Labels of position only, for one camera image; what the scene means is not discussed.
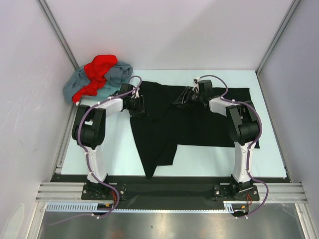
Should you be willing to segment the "black t shirt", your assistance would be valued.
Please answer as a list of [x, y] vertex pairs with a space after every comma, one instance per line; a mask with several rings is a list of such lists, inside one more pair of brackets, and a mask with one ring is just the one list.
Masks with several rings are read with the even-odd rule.
[[[226, 117], [201, 107], [179, 109], [172, 103], [184, 86], [142, 82], [147, 114], [131, 117], [131, 129], [146, 178], [153, 177], [158, 166], [173, 164], [178, 145], [234, 147]], [[223, 88], [213, 88], [217, 95]], [[225, 98], [251, 101], [248, 88], [230, 88]]]

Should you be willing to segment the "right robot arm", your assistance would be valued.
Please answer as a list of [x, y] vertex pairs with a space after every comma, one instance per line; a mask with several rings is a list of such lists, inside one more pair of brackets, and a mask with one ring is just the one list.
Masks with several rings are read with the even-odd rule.
[[226, 117], [229, 136], [235, 145], [235, 165], [226, 196], [241, 200], [254, 186], [251, 161], [262, 133], [260, 117], [251, 101], [225, 98], [227, 86], [223, 94], [217, 95], [210, 80], [197, 78], [194, 82], [195, 86], [185, 87], [173, 104], [187, 109], [201, 103], [206, 110]]

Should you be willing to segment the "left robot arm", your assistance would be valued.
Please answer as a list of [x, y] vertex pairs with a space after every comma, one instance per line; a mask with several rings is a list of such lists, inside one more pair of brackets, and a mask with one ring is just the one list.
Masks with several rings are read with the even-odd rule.
[[99, 199], [107, 198], [113, 190], [108, 185], [106, 163], [99, 148], [105, 139], [106, 118], [123, 110], [137, 115], [145, 113], [139, 86], [123, 83], [106, 100], [93, 106], [79, 105], [76, 112], [71, 136], [84, 151], [88, 170], [85, 191]]

